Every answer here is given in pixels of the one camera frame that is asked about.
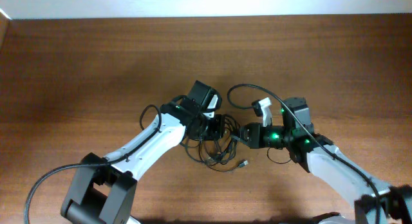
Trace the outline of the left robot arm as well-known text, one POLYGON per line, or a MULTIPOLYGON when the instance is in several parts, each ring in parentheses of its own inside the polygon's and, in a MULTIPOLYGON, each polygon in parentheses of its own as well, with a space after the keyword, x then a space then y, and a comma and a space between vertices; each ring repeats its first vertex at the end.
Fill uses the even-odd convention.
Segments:
POLYGON ((207 136, 221 101, 214 88, 196 81, 187 95, 157 108, 151 124, 126 145, 103 157, 86 155, 62 203, 61 216, 71 223, 137 223, 131 208, 138 181, 184 138, 207 136))

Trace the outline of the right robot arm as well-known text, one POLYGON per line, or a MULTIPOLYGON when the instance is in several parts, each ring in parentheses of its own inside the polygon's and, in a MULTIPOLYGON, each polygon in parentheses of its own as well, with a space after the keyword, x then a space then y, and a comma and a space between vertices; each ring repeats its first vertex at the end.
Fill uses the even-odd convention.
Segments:
POLYGON ((354 219, 331 212, 318 216, 316 223, 411 223, 411 186, 396 187, 374 177, 330 139, 315 133, 304 98, 281 102, 281 126, 272 123, 271 104, 269 98, 251 103, 262 121, 241 127, 237 138, 251 149, 287 149, 293 162, 327 183, 354 209, 354 219))

